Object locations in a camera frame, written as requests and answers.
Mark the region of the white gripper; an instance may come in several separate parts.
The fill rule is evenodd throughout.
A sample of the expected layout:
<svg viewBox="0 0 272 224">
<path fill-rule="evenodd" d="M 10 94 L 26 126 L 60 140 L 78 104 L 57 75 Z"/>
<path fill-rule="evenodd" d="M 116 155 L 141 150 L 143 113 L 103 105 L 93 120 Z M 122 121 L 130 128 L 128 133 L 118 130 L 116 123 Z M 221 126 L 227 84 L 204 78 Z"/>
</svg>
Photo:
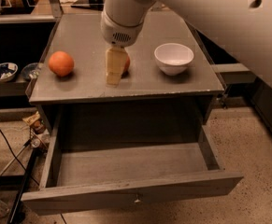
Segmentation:
<svg viewBox="0 0 272 224">
<path fill-rule="evenodd" d="M 110 45 L 116 46 L 106 51 L 106 82 L 108 85 L 119 85 L 128 55 L 124 48 L 135 44 L 142 27 L 143 23 L 136 26 L 120 25 L 113 21 L 105 11 L 102 12 L 102 36 Z"/>
</svg>

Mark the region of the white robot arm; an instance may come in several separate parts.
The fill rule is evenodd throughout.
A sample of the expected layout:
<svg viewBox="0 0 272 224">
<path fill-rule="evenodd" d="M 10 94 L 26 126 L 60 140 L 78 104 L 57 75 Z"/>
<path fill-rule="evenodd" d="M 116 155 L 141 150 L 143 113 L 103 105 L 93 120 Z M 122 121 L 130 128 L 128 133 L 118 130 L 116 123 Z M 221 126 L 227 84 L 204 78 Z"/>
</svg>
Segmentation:
<svg viewBox="0 0 272 224">
<path fill-rule="evenodd" d="M 160 2 L 227 51 L 272 89 L 272 0 L 105 0 L 109 44 L 135 44 L 148 10 Z"/>
</svg>

